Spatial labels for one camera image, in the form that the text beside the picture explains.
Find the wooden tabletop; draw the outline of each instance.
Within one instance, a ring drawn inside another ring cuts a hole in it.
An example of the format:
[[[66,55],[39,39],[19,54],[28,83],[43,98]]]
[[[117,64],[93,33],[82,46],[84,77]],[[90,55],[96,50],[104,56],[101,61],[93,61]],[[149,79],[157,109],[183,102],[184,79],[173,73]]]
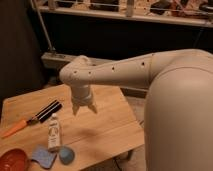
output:
[[[68,86],[59,85],[8,98],[3,102],[0,134],[23,118],[30,118],[57,99],[62,144],[75,151],[75,160],[62,165],[56,158],[51,170],[81,170],[144,144],[144,132],[118,87],[92,86],[98,114],[81,107],[74,116]],[[16,134],[0,139],[0,156],[12,149],[23,149],[28,157],[38,145],[47,147],[48,121],[28,126]],[[29,171],[43,170],[31,162]]]

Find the black cable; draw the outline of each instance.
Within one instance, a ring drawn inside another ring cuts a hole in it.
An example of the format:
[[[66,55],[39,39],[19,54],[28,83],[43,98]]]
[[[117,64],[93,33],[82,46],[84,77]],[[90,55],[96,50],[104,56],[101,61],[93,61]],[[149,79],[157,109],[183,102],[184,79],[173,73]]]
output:
[[[139,124],[142,125],[144,123],[144,120],[142,120]]]
[[[114,162],[115,162],[115,164],[116,164],[118,170],[119,170],[119,171],[122,171],[122,168],[119,166],[118,161],[116,160],[116,158],[114,157],[113,159],[114,159]]]
[[[193,44],[193,48],[196,48],[196,47],[197,47],[197,44],[198,44],[198,42],[199,42],[199,40],[200,40],[200,37],[201,37],[201,35],[202,35],[203,31],[204,31],[204,28],[205,28],[206,24],[207,24],[207,20],[206,20],[206,22],[204,23],[204,25],[200,28],[200,31],[198,32],[198,34],[197,34],[197,36],[196,36],[196,39],[195,39],[195,41],[194,41],[194,44]]]

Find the gray sponge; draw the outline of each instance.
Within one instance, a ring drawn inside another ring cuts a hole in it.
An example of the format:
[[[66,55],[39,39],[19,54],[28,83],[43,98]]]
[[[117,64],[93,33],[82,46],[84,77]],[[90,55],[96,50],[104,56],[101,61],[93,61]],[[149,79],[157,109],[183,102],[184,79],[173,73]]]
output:
[[[33,151],[31,160],[37,161],[44,169],[50,169],[55,161],[57,154],[50,153],[45,147],[37,146]]]

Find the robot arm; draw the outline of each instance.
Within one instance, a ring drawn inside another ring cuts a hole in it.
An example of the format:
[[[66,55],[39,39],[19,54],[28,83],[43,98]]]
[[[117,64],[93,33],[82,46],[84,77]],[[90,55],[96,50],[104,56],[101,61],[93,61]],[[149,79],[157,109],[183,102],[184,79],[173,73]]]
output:
[[[87,105],[94,112],[95,106],[90,84],[149,88],[153,79],[175,59],[209,53],[188,49],[151,53],[116,62],[93,66],[90,59],[80,56],[60,71],[60,79],[70,86],[74,114],[79,106]]]
[[[89,84],[149,88],[144,112],[147,171],[213,170],[213,55],[195,49],[92,66],[76,58],[60,72],[74,113],[95,110]]]

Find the red bowl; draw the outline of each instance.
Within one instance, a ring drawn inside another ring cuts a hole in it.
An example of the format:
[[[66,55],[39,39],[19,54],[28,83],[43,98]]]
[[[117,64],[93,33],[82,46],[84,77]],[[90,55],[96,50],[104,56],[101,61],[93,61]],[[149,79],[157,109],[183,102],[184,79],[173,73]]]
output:
[[[21,149],[12,149],[0,157],[0,171],[26,171],[29,160]]]

